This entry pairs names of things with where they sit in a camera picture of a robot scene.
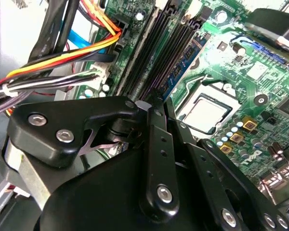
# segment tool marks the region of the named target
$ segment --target silver screw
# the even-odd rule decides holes
[[[63,143],[71,143],[74,140],[74,134],[70,130],[66,129],[57,131],[56,137]]]
[[[274,221],[268,215],[265,214],[264,219],[269,224],[269,226],[271,226],[272,228],[276,227]]]
[[[158,116],[162,116],[162,113],[161,113],[161,112],[159,112],[159,110],[158,110],[158,109],[154,109],[154,112],[155,112],[155,114],[156,114],[156,115],[158,115]]]
[[[34,126],[43,126],[47,123],[46,118],[39,114],[30,115],[28,121]]]
[[[158,197],[167,204],[172,201],[172,193],[165,186],[158,187]]]
[[[223,216],[224,220],[227,222],[228,225],[230,225],[233,228],[236,226],[236,219],[232,215],[232,213],[229,212],[228,209],[223,208],[222,216]]]
[[[125,101],[125,105],[129,108],[134,108],[134,104],[131,101]]]
[[[182,123],[182,122],[180,122],[180,126],[181,126],[182,128],[187,128],[186,124],[185,124],[185,123]]]
[[[232,88],[232,85],[230,83],[225,83],[223,85],[223,90],[224,91],[229,91]]]
[[[285,229],[288,229],[287,223],[285,222],[283,218],[281,218],[281,216],[277,215],[276,218],[282,227],[284,227]]]
[[[206,144],[207,144],[210,148],[213,148],[213,145],[211,144],[210,141],[206,141]]]

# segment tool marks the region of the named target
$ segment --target capacitor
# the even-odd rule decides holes
[[[107,84],[104,84],[102,86],[102,90],[105,91],[105,92],[108,92],[110,90],[110,87]]]
[[[283,148],[279,145],[278,142],[272,143],[272,146],[277,154],[282,154],[284,152]]]
[[[240,162],[237,160],[237,159],[235,159],[235,158],[230,158],[230,160],[232,161],[232,163],[234,163],[235,164],[235,166],[239,166],[240,165]]]
[[[260,139],[255,138],[251,140],[252,145],[254,145],[255,148],[262,148],[263,144],[261,143]]]
[[[238,43],[234,43],[232,50],[239,56],[243,56],[246,53],[246,49]]]
[[[146,17],[146,12],[145,11],[139,11],[135,15],[135,19],[137,21],[143,21],[145,19],[145,17]]]
[[[279,157],[279,154],[277,154],[274,150],[274,148],[272,146],[269,146],[267,148],[267,151],[269,152],[269,154],[274,158],[277,159]]]
[[[231,131],[230,128],[225,128],[224,132],[226,133],[226,136],[228,136],[228,137],[232,137],[233,136],[233,132]]]
[[[217,23],[224,23],[226,22],[228,16],[226,11],[218,11],[215,15],[215,20]]]
[[[230,123],[229,128],[232,132],[237,132],[239,130],[239,128],[234,123]]]
[[[217,137],[217,138],[215,138],[215,143],[216,143],[217,146],[222,146],[223,141],[222,141],[221,138]]]
[[[278,155],[278,157],[276,158],[277,161],[281,161],[283,160],[283,157],[281,155]]]
[[[90,89],[86,89],[85,96],[87,96],[88,98],[91,98],[93,96],[93,91]]]
[[[247,158],[249,158],[249,156],[250,156],[245,149],[240,150],[240,151],[239,151],[239,154],[240,154],[240,156],[241,156],[242,158],[244,158],[244,159],[247,159]]]
[[[243,122],[242,122],[242,120],[241,119],[239,119],[239,118],[234,118],[234,123],[235,123],[235,125],[237,126],[237,127],[242,127],[243,126]]]
[[[220,137],[221,137],[221,140],[222,140],[223,142],[228,141],[228,137],[226,136],[225,133],[221,133],[221,134],[220,134]]]
[[[99,96],[99,97],[106,97],[106,93],[101,91],[101,92],[98,94],[98,96]]]

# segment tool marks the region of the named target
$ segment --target wire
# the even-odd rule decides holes
[[[10,98],[10,97],[2,98],[0,101],[0,113],[20,103],[25,98],[27,98],[31,93],[32,93],[31,91],[22,92],[17,97],[14,97],[14,98]]]
[[[29,62],[52,53],[61,29],[61,21],[67,0],[49,0],[49,6],[39,34],[29,57]]]
[[[95,22],[90,16],[89,14],[85,11],[85,9],[81,6],[81,4],[79,4],[78,6],[78,11],[82,14],[82,16],[85,17],[85,19],[87,19],[90,23],[92,23],[93,25],[97,26],[98,28],[105,30],[105,27],[101,26],[100,24],[98,24],[97,22]]]
[[[34,65],[31,65],[31,66],[22,67],[20,69],[11,71],[6,76],[6,78],[9,78],[9,77],[14,76],[14,75],[21,73],[21,72],[30,72],[30,71],[38,70],[38,69],[41,69],[43,66],[44,67],[52,67],[52,66],[56,65],[56,62],[66,62],[69,59],[74,58],[75,56],[80,56],[82,54],[96,51],[96,50],[102,49],[104,47],[110,46],[111,44],[115,43],[119,39],[120,35],[121,35],[121,32],[117,33],[115,36],[113,36],[111,38],[108,38],[108,39],[101,41],[101,42],[97,42],[96,44],[93,44],[92,46],[89,46],[87,48],[79,49],[79,50],[72,52],[72,53],[66,53],[66,54],[63,54],[59,57],[55,57],[55,58],[34,64]]]
[[[85,75],[91,75],[91,74],[97,74],[97,73],[99,73],[99,71],[87,70],[87,71],[78,72],[76,74],[72,74],[72,75],[68,75],[64,77],[45,77],[44,79],[27,80],[27,81],[23,81],[21,84],[11,83],[9,84],[8,89],[9,89],[9,92],[12,92],[12,91],[17,91],[19,89],[36,87],[39,85],[54,84],[54,83],[61,82],[72,77],[85,76]]]
[[[84,6],[84,8],[87,10],[87,14],[89,15],[89,17],[92,20],[95,20],[99,25],[101,26],[105,26],[99,19],[96,18],[96,16],[92,13],[92,11],[90,10],[90,8],[88,7],[88,5],[86,3],[84,3],[83,0],[80,0],[82,5]]]
[[[98,12],[95,7],[94,4],[92,4],[90,2],[90,0],[81,0],[82,4],[84,5],[84,7],[87,9],[89,14],[95,14],[96,17],[102,22],[102,24],[107,28],[107,30],[114,36],[116,33],[114,31],[114,27],[112,25],[110,25],[105,18],[100,14],[100,12]]]
[[[69,32],[72,29],[72,25],[75,19],[78,6],[79,6],[79,0],[68,0],[66,13],[65,13],[64,20],[62,23],[62,28],[61,28],[56,46],[53,50],[53,53],[61,52],[64,49]]]
[[[66,42],[66,50],[70,51],[70,47],[69,47],[68,42]],[[72,63],[71,66],[72,66],[72,73],[75,73],[75,65],[74,65],[74,63]]]
[[[68,35],[68,40],[70,40],[75,46],[78,48],[84,48],[91,46],[91,43],[83,39],[79,34],[75,31],[71,30]]]
[[[103,152],[102,150],[95,150],[104,160],[109,160],[110,157],[107,155],[107,153]]]

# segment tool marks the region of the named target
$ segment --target black plastic bracket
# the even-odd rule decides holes
[[[186,161],[187,167],[194,172],[195,182],[199,185],[199,196],[205,198],[205,206],[202,207],[203,220],[210,218],[210,223],[206,224],[210,230],[247,230],[234,211],[227,194],[219,181],[216,170],[210,161],[207,152],[197,147],[188,126],[183,122],[171,117],[174,116],[174,109],[171,99],[167,100],[166,110],[168,116],[168,131],[176,140],[174,150],[180,153],[182,159]],[[232,223],[227,223],[223,214],[232,214]]]
[[[15,109],[8,125],[8,135],[15,147],[52,167],[71,165],[85,143],[84,130],[96,134],[106,122],[118,118],[133,118],[138,107],[127,97],[105,97],[84,100],[25,104]],[[47,123],[34,126],[28,117],[42,115]],[[70,143],[56,138],[57,131],[67,129],[73,133]]]
[[[142,211],[154,222],[163,223],[179,210],[172,135],[166,130],[161,97],[149,108],[144,149],[144,180],[140,196]]]
[[[201,146],[210,155],[213,163],[225,175],[225,185],[240,200],[240,212],[245,224],[251,230],[285,230],[277,221],[278,217],[283,218],[289,227],[287,219],[279,210],[270,202],[253,183],[232,163],[232,161],[212,142],[207,139],[200,140],[198,145]],[[275,228],[267,222],[269,217]]]

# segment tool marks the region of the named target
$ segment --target blue ram slot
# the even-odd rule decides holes
[[[209,38],[210,34],[207,34],[204,37],[198,36],[191,41],[190,45],[188,45],[188,47],[185,50],[185,54],[178,62],[178,64],[174,67],[173,71],[168,76],[168,79],[161,87],[161,92],[163,94],[164,101],[168,99],[172,91],[183,79],[184,74],[189,69],[193,61],[200,56]]]

